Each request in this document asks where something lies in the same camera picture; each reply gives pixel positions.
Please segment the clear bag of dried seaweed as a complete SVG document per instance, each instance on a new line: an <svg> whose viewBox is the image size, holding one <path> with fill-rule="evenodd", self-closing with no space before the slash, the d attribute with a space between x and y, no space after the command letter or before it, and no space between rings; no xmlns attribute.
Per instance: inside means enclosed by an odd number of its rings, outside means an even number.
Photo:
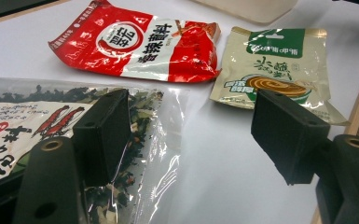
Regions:
<svg viewBox="0 0 359 224"><path fill-rule="evenodd" d="M129 91L131 137L115 179L88 187L73 127ZM170 213L188 91L0 77L0 224L153 224Z"/></svg>

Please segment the beige sauce packet green label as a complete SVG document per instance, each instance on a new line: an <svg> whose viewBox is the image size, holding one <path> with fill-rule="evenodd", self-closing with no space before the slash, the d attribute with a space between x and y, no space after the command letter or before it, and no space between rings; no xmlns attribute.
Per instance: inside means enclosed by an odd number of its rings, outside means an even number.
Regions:
<svg viewBox="0 0 359 224"><path fill-rule="evenodd" d="M315 28L232 28L210 99L252 109L256 92L266 89L286 95L332 125L347 125L329 103L326 38L326 30Z"/></svg>

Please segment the red seasoning packet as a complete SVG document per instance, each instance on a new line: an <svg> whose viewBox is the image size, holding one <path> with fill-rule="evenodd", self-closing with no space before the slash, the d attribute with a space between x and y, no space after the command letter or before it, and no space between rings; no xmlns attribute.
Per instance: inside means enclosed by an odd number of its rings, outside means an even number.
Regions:
<svg viewBox="0 0 359 224"><path fill-rule="evenodd" d="M93 0L48 43L66 65L113 77L194 83L217 77L215 22L161 19Z"/></svg>

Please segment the cream plastic container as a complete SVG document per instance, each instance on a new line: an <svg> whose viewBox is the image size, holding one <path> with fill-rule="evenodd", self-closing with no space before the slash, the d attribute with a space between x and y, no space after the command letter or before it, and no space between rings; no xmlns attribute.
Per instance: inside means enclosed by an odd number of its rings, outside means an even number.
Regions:
<svg viewBox="0 0 359 224"><path fill-rule="evenodd" d="M288 13L298 0L193 0L246 21L270 24Z"/></svg>

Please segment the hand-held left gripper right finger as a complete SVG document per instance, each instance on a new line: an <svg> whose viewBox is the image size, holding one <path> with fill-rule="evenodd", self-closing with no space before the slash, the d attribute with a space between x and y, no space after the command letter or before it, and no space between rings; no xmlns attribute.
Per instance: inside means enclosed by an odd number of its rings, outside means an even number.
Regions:
<svg viewBox="0 0 359 224"><path fill-rule="evenodd" d="M287 185L310 184L312 154L327 140L330 125L282 93L259 90L251 134Z"/></svg>

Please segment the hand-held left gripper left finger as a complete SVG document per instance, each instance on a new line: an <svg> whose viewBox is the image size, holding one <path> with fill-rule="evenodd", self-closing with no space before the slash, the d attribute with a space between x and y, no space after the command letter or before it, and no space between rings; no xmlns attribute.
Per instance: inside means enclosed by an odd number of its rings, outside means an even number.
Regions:
<svg viewBox="0 0 359 224"><path fill-rule="evenodd" d="M127 89L108 92L73 127L88 187L106 185L117 175L131 137L129 95Z"/></svg>

